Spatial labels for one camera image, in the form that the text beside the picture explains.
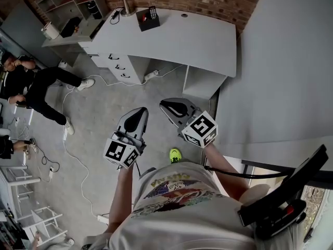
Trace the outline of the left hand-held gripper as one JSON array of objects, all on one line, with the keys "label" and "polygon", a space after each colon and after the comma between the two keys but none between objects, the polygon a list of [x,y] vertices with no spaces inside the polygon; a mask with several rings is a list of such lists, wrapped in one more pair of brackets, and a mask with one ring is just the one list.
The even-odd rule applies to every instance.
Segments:
[{"label": "left hand-held gripper", "polygon": [[142,138],[148,118],[148,109],[144,107],[123,115],[118,122],[118,129],[106,141],[103,157],[121,168],[130,168],[146,147]]}]

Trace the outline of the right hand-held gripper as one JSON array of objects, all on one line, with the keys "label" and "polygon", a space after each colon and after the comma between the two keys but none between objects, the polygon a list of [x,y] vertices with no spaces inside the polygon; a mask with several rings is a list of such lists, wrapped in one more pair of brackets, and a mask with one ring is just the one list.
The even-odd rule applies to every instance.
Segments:
[{"label": "right hand-held gripper", "polygon": [[217,123],[205,110],[190,124],[180,130],[180,127],[189,120],[196,106],[186,98],[167,98],[160,102],[160,109],[166,115],[168,121],[177,128],[185,141],[200,148],[205,148],[217,136]]}]

